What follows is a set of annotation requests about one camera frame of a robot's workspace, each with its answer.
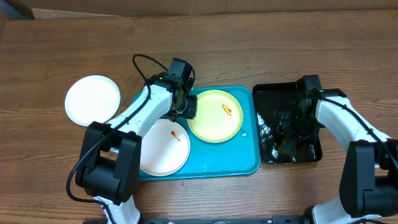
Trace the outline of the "green yellow scrubbing sponge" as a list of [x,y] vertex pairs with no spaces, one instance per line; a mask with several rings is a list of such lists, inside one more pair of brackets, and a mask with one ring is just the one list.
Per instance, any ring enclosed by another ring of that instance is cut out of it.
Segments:
[[285,155],[294,156],[297,153],[297,145],[300,137],[298,135],[283,133],[279,136],[277,150]]

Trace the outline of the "light green round plate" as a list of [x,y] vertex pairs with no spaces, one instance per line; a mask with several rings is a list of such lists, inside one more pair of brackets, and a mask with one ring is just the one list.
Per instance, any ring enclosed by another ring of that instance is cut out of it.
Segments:
[[238,100],[222,90],[207,90],[197,95],[197,112],[188,127],[199,139],[210,143],[234,137],[243,124],[243,109]]

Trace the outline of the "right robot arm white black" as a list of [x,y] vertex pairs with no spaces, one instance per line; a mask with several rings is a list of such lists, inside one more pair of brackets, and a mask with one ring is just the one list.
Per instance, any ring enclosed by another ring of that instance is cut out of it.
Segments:
[[305,211],[305,223],[377,223],[397,215],[397,140],[377,130],[339,89],[305,90],[276,118],[283,149],[327,128],[346,152],[339,194]]

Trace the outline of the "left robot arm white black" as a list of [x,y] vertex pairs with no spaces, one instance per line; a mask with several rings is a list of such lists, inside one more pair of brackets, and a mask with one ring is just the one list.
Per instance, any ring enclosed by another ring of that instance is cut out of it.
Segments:
[[67,179],[68,196],[101,205],[106,223],[139,223],[141,214],[132,195],[139,181],[142,138],[163,115],[173,121],[195,117],[197,97],[189,94],[194,82],[192,70],[154,75],[117,118],[106,124],[92,122]]

